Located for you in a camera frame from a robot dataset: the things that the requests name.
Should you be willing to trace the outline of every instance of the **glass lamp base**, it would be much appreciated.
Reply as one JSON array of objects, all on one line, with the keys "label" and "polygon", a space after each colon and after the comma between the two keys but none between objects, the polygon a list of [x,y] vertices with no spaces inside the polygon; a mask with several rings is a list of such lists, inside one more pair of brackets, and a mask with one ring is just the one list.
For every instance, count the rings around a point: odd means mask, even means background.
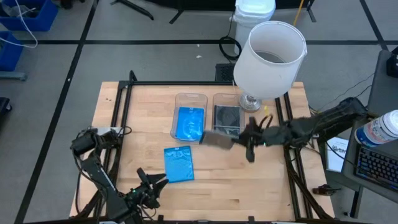
[{"label": "glass lamp base", "polygon": [[246,112],[253,113],[260,109],[262,101],[246,93],[243,93],[239,98],[239,103]]}]

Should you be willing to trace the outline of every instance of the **blue bin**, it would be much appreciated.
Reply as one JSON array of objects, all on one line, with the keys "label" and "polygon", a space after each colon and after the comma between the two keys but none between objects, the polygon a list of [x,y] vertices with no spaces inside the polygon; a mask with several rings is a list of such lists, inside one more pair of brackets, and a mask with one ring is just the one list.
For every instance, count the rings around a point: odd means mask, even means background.
[{"label": "blue bin", "polygon": [[[9,31],[1,31],[0,37],[12,43],[21,44]],[[2,40],[0,42],[2,45],[0,50],[0,71],[12,72],[15,70],[23,47],[12,45]]]},{"label": "blue bin", "polygon": [[[3,0],[3,4],[7,6],[16,6],[15,0]],[[26,5],[29,8],[40,7],[40,12],[35,18],[24,17],[26,26],[30,31],[49,31],[52,22],[57,16],[58,8],[51,0],[18,0],[18,4]],[[9,30],[26,30],[20,18],[0,17],[2,23]]]}]

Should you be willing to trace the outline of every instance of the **gray floor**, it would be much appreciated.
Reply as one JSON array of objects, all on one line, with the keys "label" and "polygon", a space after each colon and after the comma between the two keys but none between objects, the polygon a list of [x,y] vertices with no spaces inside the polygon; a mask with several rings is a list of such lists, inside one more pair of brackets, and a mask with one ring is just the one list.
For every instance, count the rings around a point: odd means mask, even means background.
[{"label": "gray floor", "polygon": [[[175,22],[176,10],[134,2],[153,13],[151,21],[121,5],[100,0],[88,40],[201,40],[219,39],[228,31],[230,13],[184,12]],[[60,10],[49,32],[35,32],[39,40],[80,40],[93,0],[76,1],[70,11]],[[367,0],[384,40],[398,40],[395,0]],[[303,11],[297,23],[307,40],[377,40],[359,0],[316,0],[311,21]],[[296,10],[278,10],[273,20],[292,23]],[[16,37],[29,40],[25,32]],[[77,44],[40,44],[24,49],[17,71],[26,82],[0,80],[0,96],[12,100],[14,110],[0,132],[0,223],[12,223],[42,148],[61,89],[71,82],[55,129],[43,171],[25,222],[68,218],[76,185],[76,168],[68,149],[76,133],[90,125],[103,81],[127,78],[133,69],[139,80],[214,80],[215,65],[228,63],[216,44],[188,45],[84,45],[74,76],[66,80]],[[392,50],[396,45],[389,45]],[[308,101],[320,108],[347,88],[373,73],[380,45],[309,45],[300,69]],[[371,84],[371,78],[349,91],[354,96]],[[369,91],[360,99],[366,103]],[[325,107],[334,106],[339,101]],[[332,197],[335,214],[351,207],[353,192],[343,189]],[[359,222],[396,223],[398,205],[365,191]]]}]

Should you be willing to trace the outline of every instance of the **lamp shade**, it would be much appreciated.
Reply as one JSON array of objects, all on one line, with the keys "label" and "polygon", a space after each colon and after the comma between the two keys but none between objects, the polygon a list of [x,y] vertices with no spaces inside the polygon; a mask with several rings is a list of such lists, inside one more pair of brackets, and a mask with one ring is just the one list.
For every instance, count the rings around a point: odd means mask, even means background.
[{"label": "lamp shade", "polygon": [[292,87],[306,54],[298,29],[285,22],[263,22],[249,34],[234,68],[235,82],[253,97],[277,98]]}]

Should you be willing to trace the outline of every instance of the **wooden table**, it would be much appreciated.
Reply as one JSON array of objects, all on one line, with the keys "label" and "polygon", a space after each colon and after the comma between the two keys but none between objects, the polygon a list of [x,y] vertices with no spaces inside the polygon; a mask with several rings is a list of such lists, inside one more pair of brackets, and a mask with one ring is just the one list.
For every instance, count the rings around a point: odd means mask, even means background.
[{"label": "wooden table", "polygon": [[[110,125],[117,87],[117,82],[102,84],[92,124],[94,127]],[[148,174],[165,172],[164,149],[187,145],[170,136],[175,95],[178,93],[202,93],[207,96],[206,129],[211,129],[213,95],[240,94],[240,90],[232,86],[133,86],[127,118],[132,134],[124,138],[117,181],[119,191],[128,192],[131,187],[139,185],[136,174],[139,167]],[[294,117],[310,116],[303,83],[294,83],[289,95]],[[287,119],[283,98],[281,100],[284,118]],[[269,112],[275,116],[272,125],[278,125],[275,100],[263,101],[263,105],[267,105]],[[259,121],[265,112],[259,110],[245,114],[246,121],[249,115]],[[236,145],[230,151],[197,144],[191,147],[195,180],[166,185],[157,211],[164,215],[165,220],[245,221],[248,216],[254,216],[256,221],[294,220],[282,146],[256,148],[256,162],[253,164],[246,160],[242,146]],[[301,153],[308,188],[325,184],[320,156],[309,150],[302,150]],[[86,205],[95,192],[96,187],[82,178],[80,207]],[[302,195],[298,188],[297,192],[304,217]],[[330,198],[314,197],[334,217]],[[71,215],[74,214],[75,207],[72,206]]]}]

